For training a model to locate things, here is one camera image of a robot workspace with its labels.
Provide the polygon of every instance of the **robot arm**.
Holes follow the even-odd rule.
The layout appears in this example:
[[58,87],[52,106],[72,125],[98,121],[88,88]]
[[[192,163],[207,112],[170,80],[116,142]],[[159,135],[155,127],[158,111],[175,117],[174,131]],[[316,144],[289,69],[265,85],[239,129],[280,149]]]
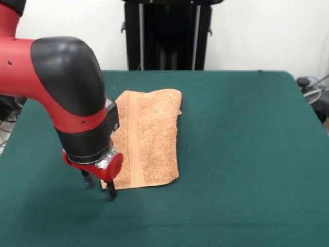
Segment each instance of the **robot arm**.
[[41,103],[63,146],[64,161],[82,171],[89,188],[93,187],[89,172],[105,180],[114,198],[113,178],[123,162],[111,141],[119,127],[118,110],[106,97],[94,53],[72,37],[16,39],[20,12],[2,1],[0,94],[25,96]]

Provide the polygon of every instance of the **black cable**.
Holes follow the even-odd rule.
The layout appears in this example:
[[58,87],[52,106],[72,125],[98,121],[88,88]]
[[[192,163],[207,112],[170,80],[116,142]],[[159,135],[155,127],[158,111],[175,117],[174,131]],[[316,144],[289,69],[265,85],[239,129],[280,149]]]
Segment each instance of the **black cable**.
[[0,130],[1,130],[1,131],[4,131],[4,132],[7,132],[7,133],[11,133],[11,131],[9,131],[9,130],[5,130],[5,129],[1,128],[1,127],[0,127]]
[[4,122],[8,122],[8,123],[10,123],[10,124],[14,124],[14,123],[16,123],[16,120],[11,121],[11,120],[5,119]]
[[313,84],[312,86],[315,86],[317,84],[320,84],[321,82],[325,81],[326,79],[329,78],[329,75],[326,75],[325,77],[323,77],[321,80],[317,81],[315,84]]
[[2,143],[0,143],[0,147],[2,147],[3,148],[3,144],[5,144],[5,143],[7,143],[7,140],[5,140],[5,141],[3,141]]

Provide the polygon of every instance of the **white wall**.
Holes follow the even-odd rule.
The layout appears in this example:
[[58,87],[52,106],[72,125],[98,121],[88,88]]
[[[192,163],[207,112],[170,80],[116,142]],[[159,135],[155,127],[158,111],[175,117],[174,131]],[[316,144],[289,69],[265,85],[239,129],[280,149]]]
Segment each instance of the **white wall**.
[[123,21],[120,0],[27,0],[16,36],[74,36],[93,49],[102,69],[127,69]]
[[[205,69],[329,73],[328,0],[224,0],[213,10]],[[79,37],[102,69],[126,70],[123,21],[121,0],[27,0],[17,37]]]

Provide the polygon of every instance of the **towel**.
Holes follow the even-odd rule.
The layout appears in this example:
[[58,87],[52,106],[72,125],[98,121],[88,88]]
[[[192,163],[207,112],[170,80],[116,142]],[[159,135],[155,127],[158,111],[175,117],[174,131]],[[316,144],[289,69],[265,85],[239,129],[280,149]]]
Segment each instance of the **towel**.
[[179,177],[176,136],[181,101],[176,89],[124,91],[118,97],[120,128],[112,138],[124,162],[114,179],[116,189],[164,185]]

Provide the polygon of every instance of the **table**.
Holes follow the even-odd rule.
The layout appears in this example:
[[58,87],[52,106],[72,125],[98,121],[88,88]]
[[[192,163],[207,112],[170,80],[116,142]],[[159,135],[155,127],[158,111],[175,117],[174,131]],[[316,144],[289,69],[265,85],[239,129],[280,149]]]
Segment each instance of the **table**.
[[329,139],[286,72],[104,72],[183,93],[180,178],[86,191],[29,100],[0,158],[0,246],[328,246]]

